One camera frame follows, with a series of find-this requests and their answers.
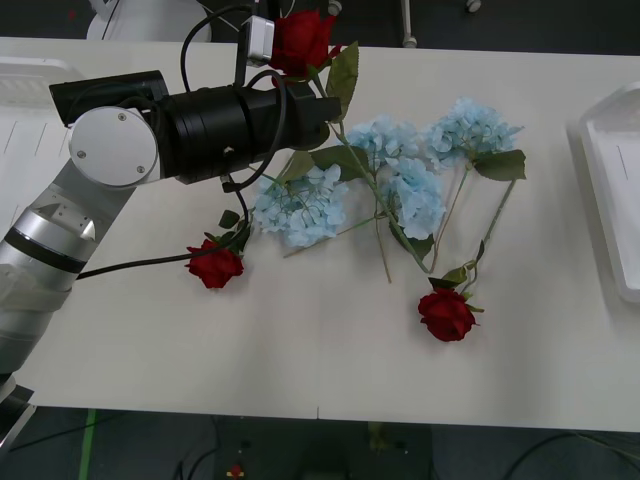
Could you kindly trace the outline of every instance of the red rose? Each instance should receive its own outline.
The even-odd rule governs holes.
[[[187,247],[187,250],[196,253],[217,246],[217,243],[205,240],[201,248]],[[189,273],[200,277],[207,288],[222,288],[231,277],[242,275],[244,271],[240,257],[226,248],[209,255],[192,258],[189,260],[189,265],[185,267],[189,268]]]
[[[464,297],[453,290],[436,288],[434,293],[420,299],[418,312],[424,317],[420,323],[443,342],[462,340],[476,325]]]
[[[269,65],[286,75],[306,77],[307,65],[319,68],[340,53],[339,46],[328,53],[335,21],[334,16],[323,20],[317,11],[310,10],[277,19]]]

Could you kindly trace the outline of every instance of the white tray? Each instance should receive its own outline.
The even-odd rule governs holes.
[[[616,286],[640,302],[640,82],[589,109],[579,129]]]

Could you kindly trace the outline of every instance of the flower stem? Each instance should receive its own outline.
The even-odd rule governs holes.
[[[391,272],[389,271],[389,265],[387,264],[387,256],[384,254],[384,246],[382,245],[382,237],[380,236],[380,222],[377,218],[376,237],[378,237],[378,245],[380,246],[380,255],[382,256],[382,263],[384,264],[384,272],[387,274],[387,281],[391,283]]]
[[[316,88],[320,92],[320,95],[327,98],[328,96],[327,92],[322,86],[322,82],[320,81],[320,78],[318,78],[318,75],[317,74],[313,75],[312,80]],[[335,136],[338,138],[338,140],[340,140],[343,143],[344,146],[347,147],[347,149],[351,153],[351,156],[353,156],[353,159],[355,160],[355,164],[358,166],[360,173],[362,174],[363,178],[369,185],[369,188],[373,192],[373,195],[376,197],[376,200],[380,202],[380,205],[382,205],[382,209],[384,210],[384,213],[386,213],[387,217],[389,218],[389,223],[391,224],[391,228],[393,228],[398,234],[398,238],[401,240],[402,245],[411,254],[411,256],[416,261],[420,269],[424,273],[429,275],[431,271],[428,270],[427,267],[425,267],[424,263],[422,263],[422,259],[418,256],[415,249],[409,243],[409,240],[407,239],[406,235],[402,231],[402,228],[400,228],[400,225],[398,225],[398,221],[395,219],[395,217],[393,216],[393,213],[389,209],[389,206],[385,203],[384,199],[382,198],[382,194],[380,193],[380,190],[378,190],[378,187],[376,187],[376,185],[374,184],[373,179],[371,177],[371,173],[367,171],[367,169],[364,167],[364,165],[362,165],[362,163],[360,163],[360,159],[358,158],[358,155],[356,155],[356,152],[353,151],[353,148],[347,141],[347,137],[344,134],[344,123],[342,121],[340,121],[339,126],[340,126],[340,133],[336,131],[336,127],[332,123],[329,124],[329,127],[331,127],[331,130],[333,130],[333,133],[335,134]]]
[[[496,227],[496,224],[498,223],[498,218],[500,218],[500,214],[502,214],[502,210],[504,210],[504,206],[507,204],[507,200],[509,199],[509,196],[511,195],[511,192],[513,191],[513,187],[516,186],[516,182],[517,182],[517,180],[511,180],[511,183],[507,187],[506,192],[504,192],[504,195],[502,195],[502,200],[500,201],[500,205],[498,205],[498,209],[496,210],[496,213],[493,216],[493,219],[491,220],[491,224],[489,225],[489,229],[487,230],[487,233],[485,234],[484,238],[482,239],[482,242],[484,243],[485,249],[487,248],[487,244],[489,243],[489,240],[491,239],[491,234],[493,233],[493,229]],[[473,279],[470,280],[464,286],[464,288],[462,289],[461,293],[464,293],[471,285],[476,283],[477,280],[478,280],[478,264],[476,263],[474,265],[474,268],[473,268]]]
[[[436,262],[438,261],[438,252],[440,248],[440,241],[442,240],[442,236],[444,235],[444,229],[447,228],[447,224],[449,223],[449,219],[451,218],[451,214],[453,213],[453,209],[456,206],[456,202],[458,201],[458,197],[460,196],[460,191],[462,190],[462,186],[464,185],[465,180],[467,179],[467,175],[469,175],[469,169],[465,166],[464,175],[462,176],[462,180],[460,180],[460,185],[458,185],[458,191],[456,192],[456,196],[453,198],[453,203],[451,204],[451,209],[447,212],[447,217],[444,219],[444,223],[442,224],[442,228],[440,232],[438,232],[438,238],[436,243],[433,246],[433,261],[431,262],[430,271],[434,271],[436,268]]]
[[[491,239],[491,233],[493,232],[493,229],[495,228],[496,223],[498,223],[498,218],[500,217],[500,214],[502,213],[502,210],[504,209],[504,206],[506,205],[507,200],[509,199],[509,195],[511,195],[511,191],[513,190],[513,187],[516,186],[516,182],[517,180],[511,180],[511,183],[509,184],[507,191],[504,192],[504,195],[502,196],[500,205],[498,205],[498,210],[496,210],[496,214],[493,216],[493,220],[491,220],[491,225],[489,225],[489,230],[487,230],[487,233],[482,239],[482,241],[484,242],[485,248],[487,248],[487,244]]]
[[[251,165],[248,165],[247,168],[249,170],[253,170],[254,172],[257,172],[258,170],[253,168]],[[280,181],[277,178],[273,178],[271,175],[267,175],[266,173],[263,173],[262,175],[260,175],[261,177],[264,178],[268,178],[269,180],[271,180],[273,183],[276,183],[278,185],[281,185]]]
[[[363,225],[366,225],[367,223],[371,222],[372,220],[377,220],[377,217],[371,217],[371,218],[367,218],[366,220],[361,221],[360,223],[356,223],[354,226],[347,228],[346,230],[341,231],[340,233],[338,233],[336,235],[336,237],[338,235],[342,235],[343,233],[347,233],[350,232],[351,230],[355,230],[356,228],[362,227]],[[314,243],[313,245],[309,245],[308,247],[303,247],[300,248],[299,250],[295,250],[291,253],[287,253],[286,255],[284,255],[282,258],[289,258],[289,257],[293,257],[294,255],[297,255],[300,252],[304,252],[305,250],[309,250],[310,248],[315,247],[316,245],[320,245],[321,243],[324,243],[326,241],[331,240],[332,238],[335,237],[327,237],[327,238],[323,238],[322,240],[317,241],[316,243]]]
[[[395,217],[393,216],[393,213],[391,212],[391,210],[389,209],[389,207],[385,203],[384,199],[382,198],[382,194],[380,193],[378,188],[373,183],[373,180],[371,179],[371,174],[369,172],[367,172],[367,170],[364,168],[364,166],[360,163],[360,159],[358,158],[358,155],[356,155],[356,152],[353,151],[353,148],[351,148],[351,145],[349,145],[349,142],[347,141],[346,137],[344,135],[339,134],[336,131],[336,129],[335,129],[335,127],[333,125],[330,125],[330,127],[333,130],[333,133],[335,133],[336,137],[338,137],[338,140],[340,140],[349,149],[349,152],[351,152],[351,155],[353,156],[353,158],[355,160],[355,164],[360,169],[360,173],[362,174],[363,178],[365,179],[365,181],[369,185],[369,188],[371,189],[371,191],[373,191],[373,195],[376,197],[376,200],[378,200],[378,202],[380,202],[380,205],[382,205],[382,209],[384,210],[384,213],[389,218],[389,223],[391,224],[391,227],[398,234],[398,238],[400,238],[400,241],[402,242],[402,245],[404,246],[404,248],[406,248],[407,251],[411,254],[411,256],[416,261],[416,263],[418,264],[420,269],[424,273],[429,275],[431,272],[427,269],[427,267],[425,267],[425,265],[422,263],[422,260],[420,259],[420,257],[416,253],[415,249],[409,243],[409,240],[407,239],[407,237],[405,236],[404,232],[402,231],[402,228],[400,228],[400,225],[398,225],[398,221],[395,219]]]
[[[376,173],[373,174],[373,183],[376,186],[378,186]],[[376,219],[376,237],[378,238],[378,246],[380,247],[380,256],[382,257],[382,263],[384,265],[384,273],[387,274],[387,281],[391,283],[391,272],[389,271],[389,265],[387,264],[387,256],[384,253],[384,245],[382,244],[382,237],[380,236],[380,221],[378,219],[378,200],[376,199],[374,199],[374,202],[373,202],[373,217]]]

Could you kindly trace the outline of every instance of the white table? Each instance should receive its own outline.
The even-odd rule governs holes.
[[[0,41],[0,55],[60,58],[91,77],[160,69],[173,92],[178,54],[167,43]],[[229,82],[233,60],[231,45],[193,45],[192,85]],[[528,180],[476,289],[482,325],[460,343],[433,338],[416,311],[430,287],[390,235],[392,285],[371,231],[287,260],[275,238],[255,235],[245,275],[218,293],[181,265],[79,282],[17,375],[35,403],[640,430],[640,307],[615,292],[588,177],[565,132],[638,80],[640,59],[363,48],[360,72],[349,125],[380,112],[423,125],[467,95],[526,126],[518,146]],[[503,188],[471,183],[439,272],[475,252]],[[179,253],[228,207],[234,199],[217,181],[140,189],[89,267]]]

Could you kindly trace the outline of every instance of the light blue flower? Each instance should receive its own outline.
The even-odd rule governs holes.
[[[451,167],[479,153],[513,150],[513,135],[522,128],[510,127],[493,108],[459,98],[446,117],[421,133],[421,156],[437,168]]]
[[[327,170],[313,167],[286,187],[269,179],[260,180],[254,218],[263,231],[284,233],[290,247],[308,247],[326,237],[335,237],[346,220],[342,197],[348,191],[340,180],[340,166]]]
[[[446,210],[440,180],[415,158],[389,159],[388,163],[394,173],[383,193],[393,204],[405,235],[425,240],[436,232]]]
[[[367,152],[369,167],[378,170],[389,158],[414,157],[419,151],[418,132],[408,122],[395,123],[389,115],[378,115],[347,132],[350,145]]]

